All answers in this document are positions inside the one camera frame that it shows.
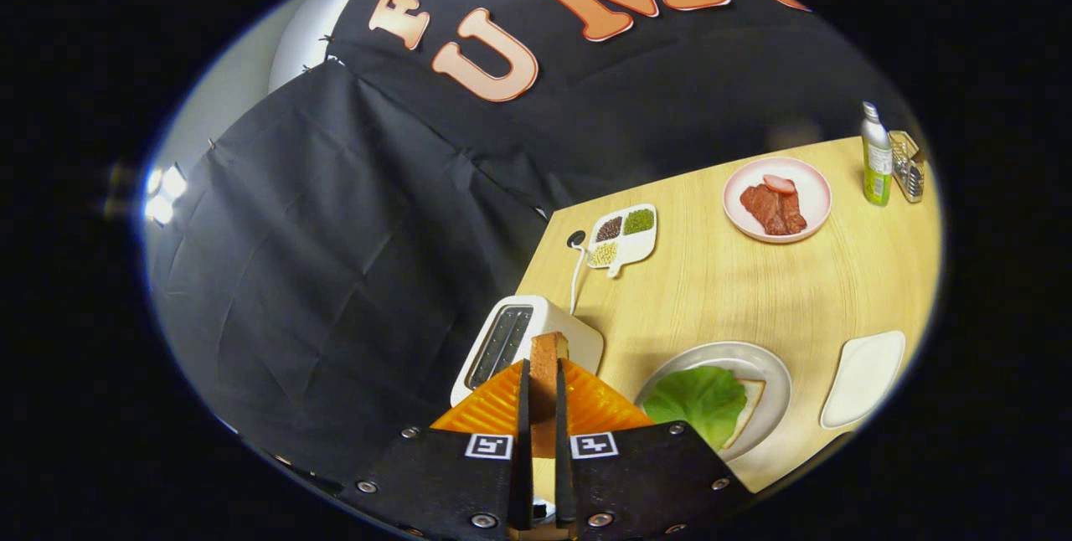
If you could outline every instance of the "green lettuce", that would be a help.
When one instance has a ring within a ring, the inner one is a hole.
[[[694,366],[667,374],[644,401],[644,411],[658,424],[684,420],[718,451],[733,436],[747,399],[733,373],[720,366]]]

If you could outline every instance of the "bottle cap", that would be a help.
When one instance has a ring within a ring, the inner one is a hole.
[[[864,103],[864,115],[865,115],[865,117],[870,118],[870,120],[877,122],[878,121],[878,107],[875,107],[874,103],[872,103],[872,102],[865,102]]]

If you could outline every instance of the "wooden table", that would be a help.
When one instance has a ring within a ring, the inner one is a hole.
[[[729,176],[770,155],[803,160],[830,182],[830,217],[801,242],[758,242],[723,212]],[[719,164],[557,210],[517,294],[539,294],[568,311],[578,254],[565,246],[566,237],[578,228],[592,232],[595,221],[612,210],[655,205],[655,251],[622,267],[616,279],[582,267],[576,316],[606,340],[598,376],[629,400],[662,362],[689,347],[743,340],[777,355],[792,377],[789,410],[763,442],[730,464],[758,492],[860,425],[819,426],[842,345],[900,330],[908,345],[899,377],[934,305],[942,216],[929,167],[923,201],[910,205],[895,186],[885,208],[866,201],[863,167],[861,139],[848,137]],[[536,495],[553,501],[552,462],[537,460],[534,474]]]

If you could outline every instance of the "spice tray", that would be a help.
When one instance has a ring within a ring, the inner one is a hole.
[[[655,250],[655,206],[636,205],[599,217],[589,240],[589,266],[617,277],[623,264],[642,261]]]

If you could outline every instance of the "bottle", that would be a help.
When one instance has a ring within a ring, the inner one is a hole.
[[[860,134],[864,141],[864,197],[872,205],[887,206],[893,176],[893,148],[874,103],[864,102]]]

